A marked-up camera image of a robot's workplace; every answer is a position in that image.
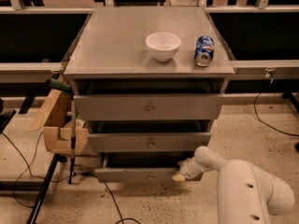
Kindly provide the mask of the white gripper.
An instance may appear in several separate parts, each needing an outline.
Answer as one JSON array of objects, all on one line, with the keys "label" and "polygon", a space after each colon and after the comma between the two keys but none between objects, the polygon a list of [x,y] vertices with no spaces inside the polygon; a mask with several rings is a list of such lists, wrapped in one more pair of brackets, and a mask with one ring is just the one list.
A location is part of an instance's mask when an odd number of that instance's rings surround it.
[{"label": "white gripper", "polygon": [[188,158],[185,161],[179,161],[179,172],[172,175],[176,182],[184,182],[186,179],[193,179],[206,171],[205,165],[195,157]]}]

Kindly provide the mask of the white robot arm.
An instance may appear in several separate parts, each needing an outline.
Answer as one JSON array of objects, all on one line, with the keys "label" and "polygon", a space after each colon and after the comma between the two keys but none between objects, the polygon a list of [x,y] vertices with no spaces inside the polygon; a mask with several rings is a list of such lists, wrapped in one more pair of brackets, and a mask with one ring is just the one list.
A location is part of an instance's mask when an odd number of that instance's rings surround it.
[{"label": "white robot arm", "polygon": [[242,160],[226,160],[208,147],[179,164],[177,182],[216,171],[218,224],[271,224],[271,216],[286,215],[294,207],[288,183]]}]

